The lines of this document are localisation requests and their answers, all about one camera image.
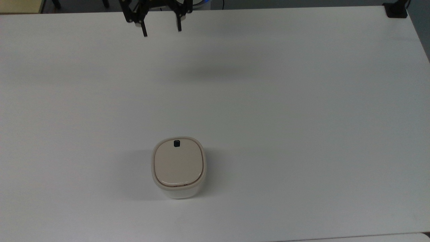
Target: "white table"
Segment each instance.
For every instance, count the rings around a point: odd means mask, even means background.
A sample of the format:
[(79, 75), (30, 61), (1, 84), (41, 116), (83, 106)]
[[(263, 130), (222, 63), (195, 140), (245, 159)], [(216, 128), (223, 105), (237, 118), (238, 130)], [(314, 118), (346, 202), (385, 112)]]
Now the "white table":
[[(430, 231), (430, 65), (384, 8), (0, 16), (1, 241)], [(151, 150), (207, 152), (195, 198)]]

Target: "lid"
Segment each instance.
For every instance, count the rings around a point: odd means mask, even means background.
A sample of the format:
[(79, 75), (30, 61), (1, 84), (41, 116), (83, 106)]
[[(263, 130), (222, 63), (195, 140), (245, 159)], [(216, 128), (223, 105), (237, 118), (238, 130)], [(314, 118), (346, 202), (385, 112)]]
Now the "lid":
[(166, 186), (193, 183), (200, 178), (202, 171), (202, 151), (193, 140), (167, 140), (155, 151), (155, 177)]

